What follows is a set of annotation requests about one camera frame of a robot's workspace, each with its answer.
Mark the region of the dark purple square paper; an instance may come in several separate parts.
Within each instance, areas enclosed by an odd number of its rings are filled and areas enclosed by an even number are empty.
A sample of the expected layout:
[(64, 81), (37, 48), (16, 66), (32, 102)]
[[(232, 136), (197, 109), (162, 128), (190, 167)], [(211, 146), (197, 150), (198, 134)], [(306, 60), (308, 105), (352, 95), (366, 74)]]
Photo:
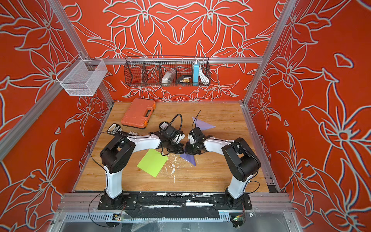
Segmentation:
[(181, 154), (180, 157), (185, 159), (189, 163), (191, 163), (193, 166), (196, 166), (196, 160), (195, 160), (194, 155), (189, 155), (189, 154), (184, 153), (184, 154)]

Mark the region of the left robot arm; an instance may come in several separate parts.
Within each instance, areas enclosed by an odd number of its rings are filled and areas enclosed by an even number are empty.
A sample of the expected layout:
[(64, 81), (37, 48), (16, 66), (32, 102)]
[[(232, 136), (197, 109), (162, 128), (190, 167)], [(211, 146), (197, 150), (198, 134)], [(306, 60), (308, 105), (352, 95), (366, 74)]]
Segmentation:
[(122, 188), (122, 171), (133, 153), (142, 150), (165, 148), (174, 154), (184, 153), (184, 145), (174, 142), (167, 136), (150, 134), (147, 136), (114, 134), (114, 138), (100, 152), (101, 162), (106, 172), (106, 188), (100, 199), (99, 210), (122, 209), (127, 202)]

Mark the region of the light lavender square paper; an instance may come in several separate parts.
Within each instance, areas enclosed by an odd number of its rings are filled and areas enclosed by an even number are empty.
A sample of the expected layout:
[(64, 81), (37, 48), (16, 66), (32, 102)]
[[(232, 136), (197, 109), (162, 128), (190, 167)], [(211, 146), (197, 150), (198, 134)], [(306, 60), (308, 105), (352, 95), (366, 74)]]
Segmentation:
[(204, 122), (202, 120), (195, 119), (194, 117), (192, 118), (194, 120), (195, 127), (199, 127), (201, 131), (209, 130), (215, 128), (215, 126)]

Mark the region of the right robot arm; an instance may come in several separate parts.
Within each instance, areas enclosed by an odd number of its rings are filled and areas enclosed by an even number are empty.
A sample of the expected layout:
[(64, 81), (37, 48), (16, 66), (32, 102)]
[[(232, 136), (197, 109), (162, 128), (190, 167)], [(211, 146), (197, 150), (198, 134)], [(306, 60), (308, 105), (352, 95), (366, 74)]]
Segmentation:
[(201, 155), (214, 152), (223, 155), (232, 174), (229, 186), (225, 190), (226, 202), (232, 209), (242, 207), (252, 209), (249, 194), (245, 192), (251, 179), (258, 175), (261, 163), (251, 147), (243, 138), (222, 140), (213, 136), (198, 138), (188, 135), (185, 152), (189, 155)]

